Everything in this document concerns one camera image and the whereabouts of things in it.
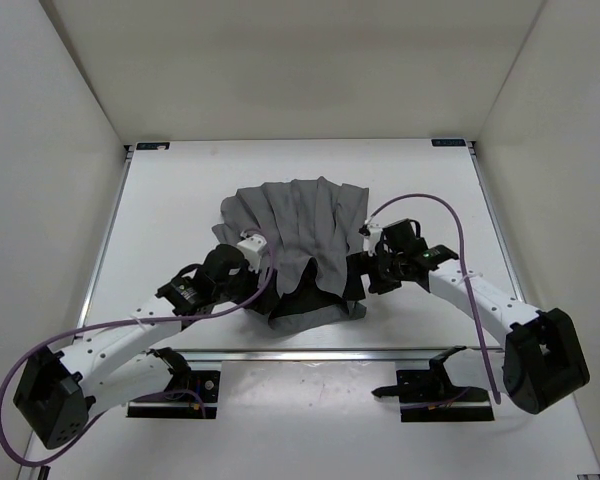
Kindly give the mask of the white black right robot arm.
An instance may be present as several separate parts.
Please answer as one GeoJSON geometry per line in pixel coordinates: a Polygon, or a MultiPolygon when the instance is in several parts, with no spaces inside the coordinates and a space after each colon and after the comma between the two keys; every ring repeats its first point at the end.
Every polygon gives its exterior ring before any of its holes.
{"type": "Polygon", "coordinates": [[[378,387],[374,396],[424,394],[424,406],[437,407],[476,388],[504,394],[519,409],[538,414],[589,383],[574,323],[563,310],[542,311],[511,297],[463,267],[453,250],[428,246],[414,220],[386,227],[365,222],[360,233],[359,258],[371,293],[415,283],[467,315],[499,345],[496,351],[449,348],[429,360],[420,379],[378,387]]]}

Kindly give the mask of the grey pleated skirt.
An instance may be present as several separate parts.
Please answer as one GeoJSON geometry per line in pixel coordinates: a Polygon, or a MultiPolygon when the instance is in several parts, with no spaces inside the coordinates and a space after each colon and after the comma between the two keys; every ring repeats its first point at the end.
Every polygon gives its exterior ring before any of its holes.
{"type": "Polygon", "coordinates": [[[319,177],[240,188],[222,201],[212,228],[219,242],[237,245],[257,229],[275,250],[274,277],[248,307],[255,318],[294,335],[365,317],[364,288],[347,259],[363,250],[368,200],[364,187],[319,177]]]}

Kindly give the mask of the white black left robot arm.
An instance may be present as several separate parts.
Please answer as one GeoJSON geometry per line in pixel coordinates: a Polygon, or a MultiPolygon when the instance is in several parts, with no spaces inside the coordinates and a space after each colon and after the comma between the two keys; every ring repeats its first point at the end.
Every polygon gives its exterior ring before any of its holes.
{"type": "Polygon", "coordinates": [[[110,408],[188,389],[187,361],[159,342],[217,317],[215,307],[252,305],[273,277],[271,248],[260,234],[216,246],[199,266],[183,268],[129,318],[85,327],[57,351],[28,354],[14,405],[48,450],[68,445],[110,408]]]}

